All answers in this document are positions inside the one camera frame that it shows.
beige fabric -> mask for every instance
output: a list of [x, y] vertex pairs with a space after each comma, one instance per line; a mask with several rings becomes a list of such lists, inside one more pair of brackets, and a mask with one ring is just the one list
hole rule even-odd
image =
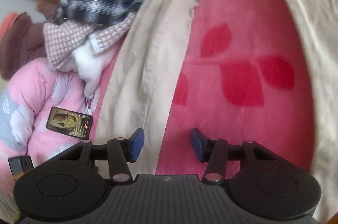
[[[198, 1], [145, 0], [119, 53], [94, 144], [129, 137], [135, 129], [143, 128], [145, 145], [137, 163], [131, 166], [133, 174], [156, 171], [189, 40], [193, 7]], [[99, 168], [106, 176], [107, 168]]]
[[[315, 100], [313, 173], [322, 199], [315, 217], [338, 211], [337, 0], [286, 0], [301, 36]], [[154, 173], [197, 0], [146, 0], [122, 47], [99, 117], [96, 143], [137, 127], [146, 144], [133, 173]]]
[[313, 174], [322, 187], [320, 222], [338, 212], [338, 0], [286, 0], [298, 25], [315, 102]]

smartphone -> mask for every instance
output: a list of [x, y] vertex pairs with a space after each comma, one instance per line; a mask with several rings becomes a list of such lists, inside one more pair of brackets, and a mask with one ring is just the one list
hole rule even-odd
[[46, 128], [71, 137], [89, 139], [93, 117], [80, 112], [53, 107], [50, 110]]

silver screw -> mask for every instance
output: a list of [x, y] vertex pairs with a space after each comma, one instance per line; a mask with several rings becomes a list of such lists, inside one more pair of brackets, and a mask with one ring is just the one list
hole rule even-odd
[[222, 179], [222, 176], [219, 173], [208, 173], [206, 179], [213, 182], [218, 182]]
[[129, 180], [129, 175], [126, 173], [117, 173], [113, 176], [113, 179], [118, 182], [125, 182]]

pink bed sheet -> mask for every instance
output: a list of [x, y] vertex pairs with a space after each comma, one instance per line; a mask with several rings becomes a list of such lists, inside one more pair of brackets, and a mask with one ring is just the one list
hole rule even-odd
[[[310, 78], [284, 0], [202, 0], [164, 134], [157, 174], [198, 173], [191, 128], [241, 145], [254, 140], [309, 170]], [[229, 164], [227, 176], [239, 170]]]

